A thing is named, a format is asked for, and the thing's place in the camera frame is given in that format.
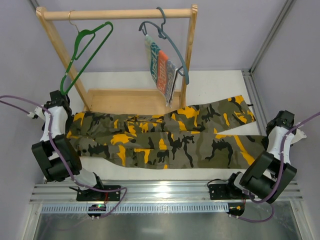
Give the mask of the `camouflage yellow green trousers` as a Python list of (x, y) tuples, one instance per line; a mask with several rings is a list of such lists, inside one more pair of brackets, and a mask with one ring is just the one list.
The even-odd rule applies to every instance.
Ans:
[(227, 131), (255, 120), (238, 95), (162, 115), (79, 112), (67, 138), (80, 156), (127, 168), (246, 169), (268, 139)]

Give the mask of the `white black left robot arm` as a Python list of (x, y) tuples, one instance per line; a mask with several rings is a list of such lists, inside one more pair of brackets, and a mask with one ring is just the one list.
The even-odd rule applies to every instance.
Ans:
[(66, 133), (73, 120), (70, 99), (59, 90), (50, 93), (50, 100), (36, 108), (45, 121), (43, 135), (31, 151), (48, 182), (72, 180), (78, 185), (75, 190), (81, 195), (102, 194), (101, 179), (82, 167), (80, 156), (72, 147)]

